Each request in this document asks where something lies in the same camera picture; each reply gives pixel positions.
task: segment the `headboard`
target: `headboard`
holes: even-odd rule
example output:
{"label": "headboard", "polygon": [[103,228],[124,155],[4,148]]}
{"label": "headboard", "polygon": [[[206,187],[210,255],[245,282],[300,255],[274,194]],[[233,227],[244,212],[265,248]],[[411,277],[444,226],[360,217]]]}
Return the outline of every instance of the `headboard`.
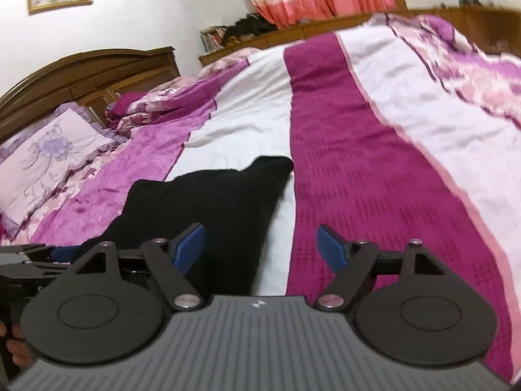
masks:
{"label": "headboard", "polygon": [[103,124],[118,93],[149,91],[179,76],[173,51],[89,51],[43,67],[0,98],[0,143],[67,101],[90,107]]}

